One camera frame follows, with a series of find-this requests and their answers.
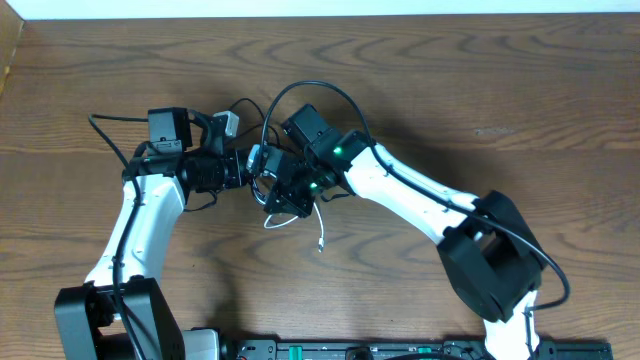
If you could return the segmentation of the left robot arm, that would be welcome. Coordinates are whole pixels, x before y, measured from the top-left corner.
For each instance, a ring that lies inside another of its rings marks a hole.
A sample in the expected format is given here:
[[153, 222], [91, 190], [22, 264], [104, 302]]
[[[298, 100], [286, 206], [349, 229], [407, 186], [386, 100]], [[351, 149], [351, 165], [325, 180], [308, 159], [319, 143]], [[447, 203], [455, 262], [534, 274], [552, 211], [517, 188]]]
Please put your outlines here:
[[181, 330], [160, 289], [166, 254], [191, 193], [212, 197], [248, 182], [231, 148], [239, 118], [153, 109], [148, 140], [121, 156], [123, 202], [107, 246], [84, 283], [62, 289], [54, 314], [69, 359], [221, 359], [220, 335]]

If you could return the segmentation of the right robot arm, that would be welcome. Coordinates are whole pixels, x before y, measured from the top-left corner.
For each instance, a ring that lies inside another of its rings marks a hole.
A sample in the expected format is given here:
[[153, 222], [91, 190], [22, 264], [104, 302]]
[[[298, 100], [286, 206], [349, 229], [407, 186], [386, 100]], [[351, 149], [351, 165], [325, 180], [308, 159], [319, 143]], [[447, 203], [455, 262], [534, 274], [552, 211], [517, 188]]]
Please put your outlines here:
[[282, 128], [298, 156], [267, 143], [249, 156], [251, 169], [274, 180], [267, 213], [307, 217], [333, 187], [390, 210], [435, 244], [453, 290], [484, 321], [488, 355], [535, 356], [534, 305], [547, 260], [507, 196], [449, 188], [400, 162], [366, 131], [341, 133], [311, 105]]

